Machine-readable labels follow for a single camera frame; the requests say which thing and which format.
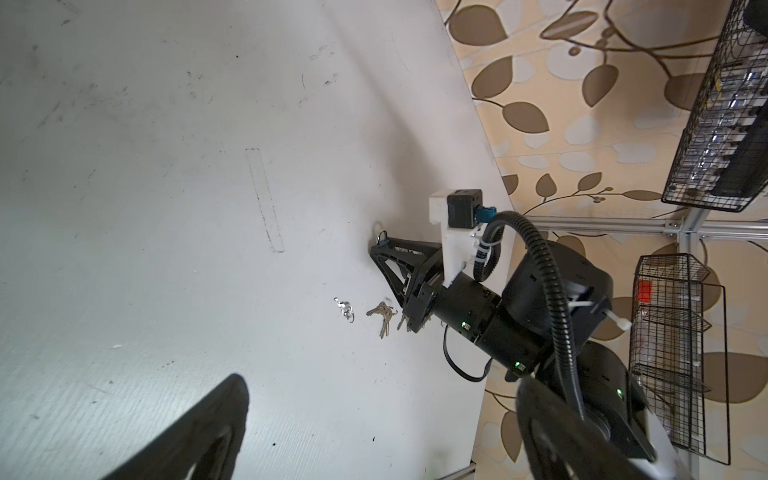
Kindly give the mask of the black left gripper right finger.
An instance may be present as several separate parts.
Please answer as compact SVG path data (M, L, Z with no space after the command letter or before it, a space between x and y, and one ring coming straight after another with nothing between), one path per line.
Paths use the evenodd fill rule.
M530 471L536 479L647 477L534 378L520 381L516 412Z

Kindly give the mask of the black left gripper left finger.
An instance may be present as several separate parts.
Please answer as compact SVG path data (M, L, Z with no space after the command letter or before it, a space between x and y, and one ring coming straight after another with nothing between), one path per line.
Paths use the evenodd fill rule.
M246 431L249 391L226 377L108 479L230 479Z

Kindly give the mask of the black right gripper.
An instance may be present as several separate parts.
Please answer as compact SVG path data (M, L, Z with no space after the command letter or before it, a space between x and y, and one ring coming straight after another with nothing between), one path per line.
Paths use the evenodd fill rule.
M546 339L520 324L503 299L461 273L443 285L440 243L380 235L369 255L417 333L432 317L508 369L512 381L546 363Z

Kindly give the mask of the blue padlock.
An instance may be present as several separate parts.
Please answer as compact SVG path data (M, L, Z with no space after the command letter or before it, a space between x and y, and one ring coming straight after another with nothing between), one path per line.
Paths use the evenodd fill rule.
M372 234L375 243L379 243L383 237L387 236L385 225L381 221L375 221L372 224Z

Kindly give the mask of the medium padlock key bunch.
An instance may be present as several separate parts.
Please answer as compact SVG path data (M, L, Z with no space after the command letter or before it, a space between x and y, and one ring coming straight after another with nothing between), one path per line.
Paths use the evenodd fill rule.
M379 338L384 339L389 335L391 320L397 313L398 310L395 307L387 304L385 301L382 301L376 307L368 310L366 315L368 317L373 317L376 315L381 317L382 323L379 332Z

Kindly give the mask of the small padlock key bunch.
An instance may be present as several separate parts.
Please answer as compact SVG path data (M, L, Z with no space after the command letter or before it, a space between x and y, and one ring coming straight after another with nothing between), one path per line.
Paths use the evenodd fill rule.
M410 332L411 331L410 321L411 321L410 317L406 314L403 314L397 325L397 329Z

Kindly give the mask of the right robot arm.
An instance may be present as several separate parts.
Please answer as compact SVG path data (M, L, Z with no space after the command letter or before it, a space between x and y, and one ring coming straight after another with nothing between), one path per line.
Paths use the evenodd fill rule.
M620 358L594 342L612 281L574 250L531 247L501 293L447 274L437 243L381 235L370 255L411 331L440 319L519 386L514 413L537 479L686 479L689 471Z

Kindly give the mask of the red item in basket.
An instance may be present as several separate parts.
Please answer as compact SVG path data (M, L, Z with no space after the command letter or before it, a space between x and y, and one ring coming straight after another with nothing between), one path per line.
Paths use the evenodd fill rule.
M650 304L653 298L653 282L639 279L634 287L635 300L641 304Z

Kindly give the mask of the black socket holder tool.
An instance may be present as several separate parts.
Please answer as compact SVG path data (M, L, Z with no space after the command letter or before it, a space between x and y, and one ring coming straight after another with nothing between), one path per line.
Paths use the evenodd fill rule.
M737 1L718 61L718 117L730 129L712 194L753 198L767 183L767 3Z

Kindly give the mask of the aluminium frame horizontal bar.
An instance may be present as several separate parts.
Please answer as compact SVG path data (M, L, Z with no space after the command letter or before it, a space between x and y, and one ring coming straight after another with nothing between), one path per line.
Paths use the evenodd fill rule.
M767 240L766 222L705 220L694 227L688 226L684 220L665 219L528 216L528 220L540 230L573 232L586 235L676 236L683 233L697 233L706 238L719 240Z

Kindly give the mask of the aluminium frame corner post right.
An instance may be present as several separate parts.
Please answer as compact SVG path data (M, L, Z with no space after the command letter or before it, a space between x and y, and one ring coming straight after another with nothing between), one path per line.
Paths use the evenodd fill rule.
M694 257L699 254L700 248L700 230L703 227L709 211L702 208L689 208L680 220L677 230L677 250L679 253L687 253ZM688 452L679 451L681 457L686 462L691 475L694 479L699 478L700 462L699 456Z

